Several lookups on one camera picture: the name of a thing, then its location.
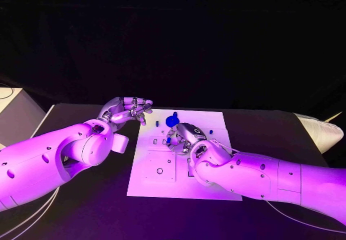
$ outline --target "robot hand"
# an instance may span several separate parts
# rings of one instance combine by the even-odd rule
[[[174,132],[177,145],[166,145],[179,155],[190,153],[193,177],[203,186],[218,184],[252,199],[300,205],[346,225],[346,169],[239,152],[216,139],[208,140],[202,130],[189,123],[172,128],[169,138]]]
[[[97,119],[36,136],[0,150],[0,212],[55,190],[99,165],[110,152],[124,153],[128,138],[115,133],[128,120],[146,125],[150,100],[115,97]]]

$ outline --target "black background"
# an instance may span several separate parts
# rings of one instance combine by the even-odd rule
[[[136,96],[326,120],[346,106],[345,9],[336,0],[0,1],[0,83],[45,111]],[[339,163],[343,149],[327,156]]]

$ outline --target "dark table surface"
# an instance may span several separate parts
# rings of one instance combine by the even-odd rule
[[[55,105],[36,136],[94,119],[101,108],[101,105]],[[327,167],[293,113],[202,108],[174,110],[222,112],[231,144],[239,151]],[[346,234],[303,225],[283,216],[265,201],[248,197],[242,197],[242,201],[225,201],[127,196],[138,130],[140,122],[128,121],[118,131],[130,138],[125,153],[111,152],[102,164],[81,172],[61,187],[50,209],[17,239],[346,239]],[[0,234],[33,214],[50,195],[0,212]],[[343,224],[326,215],[288,203],[274,202],[272,205],[300,221],[346,231]]]

